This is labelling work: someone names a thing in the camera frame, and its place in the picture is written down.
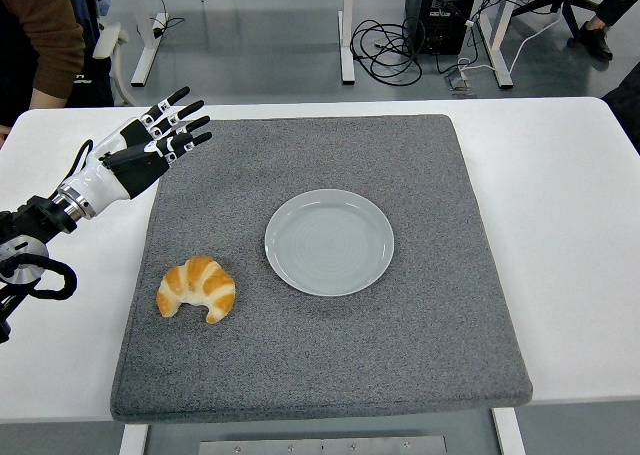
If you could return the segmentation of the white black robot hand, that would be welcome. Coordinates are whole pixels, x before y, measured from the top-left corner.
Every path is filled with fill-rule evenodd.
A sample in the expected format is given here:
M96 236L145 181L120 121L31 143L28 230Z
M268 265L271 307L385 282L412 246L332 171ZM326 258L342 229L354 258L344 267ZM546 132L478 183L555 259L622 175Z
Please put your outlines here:
M177 106L189 92L187 87L178 90L103 139L88 153L84 167L61 182L54 202L75 221L92 219L116 201L136 198L178 158L208 141L209 133L194 131L210 118L187 120L204 102Z

